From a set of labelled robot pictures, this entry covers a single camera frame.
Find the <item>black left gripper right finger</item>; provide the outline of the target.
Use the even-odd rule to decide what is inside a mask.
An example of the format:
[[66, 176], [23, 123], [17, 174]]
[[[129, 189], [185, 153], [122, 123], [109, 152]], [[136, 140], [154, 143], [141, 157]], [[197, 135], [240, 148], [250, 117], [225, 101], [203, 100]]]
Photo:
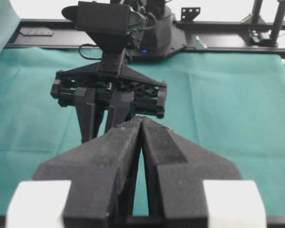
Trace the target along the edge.
[[165, 228], [206, 228], [203, 180], [241, 180], [237, 166], [144, 117], [141, 131], [149, 213]]

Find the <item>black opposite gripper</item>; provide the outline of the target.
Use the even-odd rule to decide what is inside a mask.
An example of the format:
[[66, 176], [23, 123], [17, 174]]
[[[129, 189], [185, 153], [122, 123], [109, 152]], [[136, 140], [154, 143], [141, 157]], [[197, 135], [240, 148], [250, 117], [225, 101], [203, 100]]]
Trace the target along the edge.
[[51, 96], [60, 106], [76, 107], [85, 143], [98, 135], [102, 109], [108, 109], [106, 132], [137, 114], [164, 117], [167, 84], [122, 65], [119, 74], [100, 71], [100, 63], [56, 72]]

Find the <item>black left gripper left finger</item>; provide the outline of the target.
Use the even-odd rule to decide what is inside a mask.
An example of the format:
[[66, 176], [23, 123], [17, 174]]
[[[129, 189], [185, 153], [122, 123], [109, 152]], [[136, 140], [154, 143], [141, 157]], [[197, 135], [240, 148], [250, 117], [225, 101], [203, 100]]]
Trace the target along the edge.
[[67, 228], [106, 228], [132, 214], [141, 117], [40, 164], [34, 180], [70, 180], [63, 212]]

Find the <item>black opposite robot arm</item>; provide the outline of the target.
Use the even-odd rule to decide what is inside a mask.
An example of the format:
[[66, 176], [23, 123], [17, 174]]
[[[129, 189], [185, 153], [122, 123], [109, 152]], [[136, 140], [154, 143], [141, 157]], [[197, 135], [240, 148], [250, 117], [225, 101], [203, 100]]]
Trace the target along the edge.
[[171, 10], [160, 1], [81, 1], [62, 15], [102, 50], [93, 64], [58, 71], [51, 95], [74, 106], [82, 144], [39, 165], [33, 179], [67, 184], [65, 228], [206, 228], [204, 181], [234, 183], [231, 161], [150, 119], [167, 85], [127, 66], [131, 52], [166, 50]]

